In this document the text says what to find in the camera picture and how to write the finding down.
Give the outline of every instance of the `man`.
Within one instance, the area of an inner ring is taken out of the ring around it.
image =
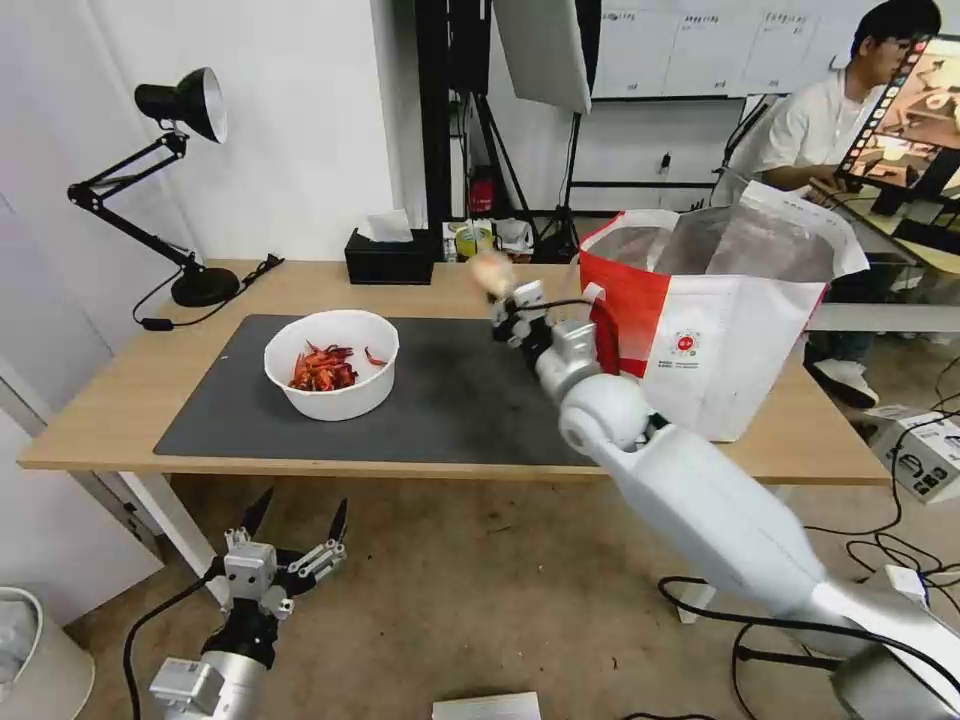
[[[840,189],[837,165],[903,61],[911,39],[939,31],[940,10],[932,0],[887,0],[873,8],[860,21],[847,67],[771,110],[771,117],[758,123],[757,132],[745,141],[748,147],[738,153],[731,168],[737,175],[757,178],[784,191],[803,192],[814,178]],[[736,196],[733,193],[727,199]],[[895,268],[878,266],[843,278],[834,284],[828,299],[882,302],[895,275]],[[861,364],[873,335],[817,335],[814,345],[819,348],[808,347],[807,353],[807,367],[814,378],[853,407],[875,406],[879,398],[864,379]]]

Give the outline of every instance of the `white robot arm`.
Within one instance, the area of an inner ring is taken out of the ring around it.
[[[670,424],[640,384],[601,371],[594,326],[550,326],[540,283],[515,287],[476,273],[492,302],[494,337],[519,347],[560,410],[560,432],[610,473],[637,515],[713,587],[762,603],[781,620],[862,630],[934,659],[835,633],[793,631],[844,662],[840,702],[866,720],[960,717],[960,636],[894,591],[828,576],[806,532],[772,493],[713,444]]]

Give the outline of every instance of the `floor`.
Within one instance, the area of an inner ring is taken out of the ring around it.
[[[869,377],[885,402],[929,405],[933,380],[958,348],[880,338]],[[960,390],[960,372],[949,391]],[[175,487],[215,547],[265,478],[178,477]],[[437,699],[535,690],[544,718],[612,719],[630,712],[739,718],[730,685],[736,626],[681,626],[655,581],[684,563],[638,523],[609,482],[571,485],[277,479],[259,538],[305,549],[324,537],[350,499],[349,559],[281,628],[263,688],[262,718],[427,718]],[[892,512],[889,492],[797,490],[806,522],[873,527]],[[907,500],[901,534],[955,555],[960,502],[920,508]],[[842,541],[814,537],[837,576],[862,572]],[[192,578],[169,565],[89,614],[69,632],[96,658],[82,720],[128,717],[120,649],[131,623]],[[954,626],[960,618],[939,599]],[[730,598],[718,607],[748,609]],[[135,663],[146,688],[163,658],[195,658],[219,626],[197,594],[140,633]],[[789,651],[758,631],[751,644]],[[752,663],[744,695],[760,720],[844,717],[825,673]],[[158,717],[144,698],[145,717]]]

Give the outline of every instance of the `white wall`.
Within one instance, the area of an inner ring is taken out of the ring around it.
[[[393,208],[368,2],[84,0],[128,93],[212,67],[230,137],[168,173],[210,257],[342,259]]]
[[[0,193],[66,292],[117,349],[137,330],[131,306],[174,266],[67,201],[68,185],[147,144],[131,99],[118,93],[90,33],[83,2],[0,3]],[[192,244],[160,177],[118,195],[111,206],[163,237]]]
[[[161,563],[69,475],[19,468],[29,442],[0,409],[0,585],[29,590],[66,624]]]
[[[26,384],[56,412],[110,350],[28,233],[0,200],[0,378],[21,394]]]

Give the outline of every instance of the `computer monitor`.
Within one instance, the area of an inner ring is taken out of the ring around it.
[[[914,41],[838,175],[881,189],[874,210],[960,192],[960,37]]]

